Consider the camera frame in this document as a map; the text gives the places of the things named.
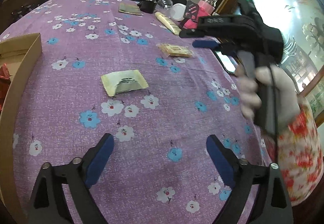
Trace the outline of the right white gloved hand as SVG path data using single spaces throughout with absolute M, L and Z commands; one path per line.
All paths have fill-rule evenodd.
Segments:
M 277 108 L 278 130 L 284 130 L 290 123 L 294 122 L 300 113 L 298 97 L 293 80 L 288 74 L 276 65 L 258 67 L 255 70 L 256 79 L 246 76 L 244 67 L 238 65 L 235 71 L 238 78 L 237 88 L 241 98 L 241 110 L 245 118 L 254 118 L 255 113 L 265 101 L 257 95 L 257 82 L 262 85 L 275 84 L 279 90 L 279 107 Z

